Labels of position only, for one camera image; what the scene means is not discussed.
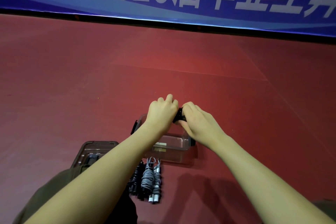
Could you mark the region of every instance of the hand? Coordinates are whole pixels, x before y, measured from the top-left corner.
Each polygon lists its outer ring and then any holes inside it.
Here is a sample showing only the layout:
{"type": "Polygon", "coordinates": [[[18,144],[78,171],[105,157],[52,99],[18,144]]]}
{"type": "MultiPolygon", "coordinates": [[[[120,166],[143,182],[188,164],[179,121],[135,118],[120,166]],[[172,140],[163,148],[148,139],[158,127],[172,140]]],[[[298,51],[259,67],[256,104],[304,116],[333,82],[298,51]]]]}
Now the hand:
{"type": "Polygon", "coordinates": [[[150,104],[145,124],[150,124],[166,133],[178,110],[179,102],[176,99],[173,101],[172,94],[169,94],[166,100],[159,98],[150,104]]]}
{"type": "Polygon", "coordinates": [[[214,117],[194,103],[185,103],[182,114],[187,122],[179,120],[177,123],[187,131],[188,135],[209,149],[213,150],[216,143],[226,136],[214,117]]]}

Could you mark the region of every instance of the person's right hand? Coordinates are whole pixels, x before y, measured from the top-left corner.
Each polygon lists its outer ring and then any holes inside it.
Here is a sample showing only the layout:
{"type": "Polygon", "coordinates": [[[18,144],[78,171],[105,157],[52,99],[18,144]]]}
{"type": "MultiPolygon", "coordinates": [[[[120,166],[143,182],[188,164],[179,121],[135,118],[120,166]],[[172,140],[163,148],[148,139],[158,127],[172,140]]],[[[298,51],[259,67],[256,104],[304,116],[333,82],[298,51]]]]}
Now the person's right hand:
{"type": "Polygon", "coordinates": [[[214,117],[194,103],[185,103],[182,114],[187,122],[179,120],[177,123],[187,131],[188,135],[209,149],[215,147],[216,143],[226,136],[214,117]]]}

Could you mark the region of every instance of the red floor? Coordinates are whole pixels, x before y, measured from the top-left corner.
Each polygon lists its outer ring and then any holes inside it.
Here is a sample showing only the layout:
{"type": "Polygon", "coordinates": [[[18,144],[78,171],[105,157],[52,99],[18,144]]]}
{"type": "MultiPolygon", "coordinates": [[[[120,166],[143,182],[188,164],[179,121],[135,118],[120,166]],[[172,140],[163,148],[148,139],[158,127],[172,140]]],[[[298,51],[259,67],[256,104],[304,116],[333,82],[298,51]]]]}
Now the red floor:
{"type": "MultiPolygon", "coordinates": [[[[309,200],[336,200],[336,46],[0,16],[0,223],[90,140],[122,141],[149,103],[197,103],[309,200]]],[[[164,166],[139,223],[257,224],[228,168],[198,145],[164,166]]]]}

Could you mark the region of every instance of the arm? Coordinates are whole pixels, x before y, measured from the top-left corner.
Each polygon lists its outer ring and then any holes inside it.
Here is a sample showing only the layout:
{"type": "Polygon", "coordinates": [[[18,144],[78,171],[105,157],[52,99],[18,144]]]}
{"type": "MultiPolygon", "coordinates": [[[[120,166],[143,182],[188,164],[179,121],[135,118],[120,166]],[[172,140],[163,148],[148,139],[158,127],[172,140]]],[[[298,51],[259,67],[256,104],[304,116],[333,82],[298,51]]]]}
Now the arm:
{"type": "Polygon", "coordinates": [[[183,114],[187,122],[179,124],[225,162],[265,224],[335,224],[227,136],[212,115],[191,102],[183,105],[183,114]]]}
{"type": "Polygon", "coordinates": [[[71,181],[25,224],[103,223],[142,156],[169,129],[179,104],[173,96],[150,104],[146,122],[129,138],[71,181]]]}

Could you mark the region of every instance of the person's left hand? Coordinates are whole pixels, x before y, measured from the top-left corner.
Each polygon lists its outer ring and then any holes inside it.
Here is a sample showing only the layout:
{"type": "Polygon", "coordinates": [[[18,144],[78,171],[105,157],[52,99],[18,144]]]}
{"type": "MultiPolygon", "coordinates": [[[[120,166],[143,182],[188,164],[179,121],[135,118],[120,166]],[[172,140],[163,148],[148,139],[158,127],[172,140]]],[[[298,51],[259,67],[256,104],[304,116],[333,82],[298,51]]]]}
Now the person's left hand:
{"type": "Polygon", "coordinates": [[[166,100],[159,98],[150,104],[145,124],[152,125],[160,129],[162,133],[166,133],[178,110],[179,102],[176,99],[173,100],[172,94],[169,94],[166,100]]]}

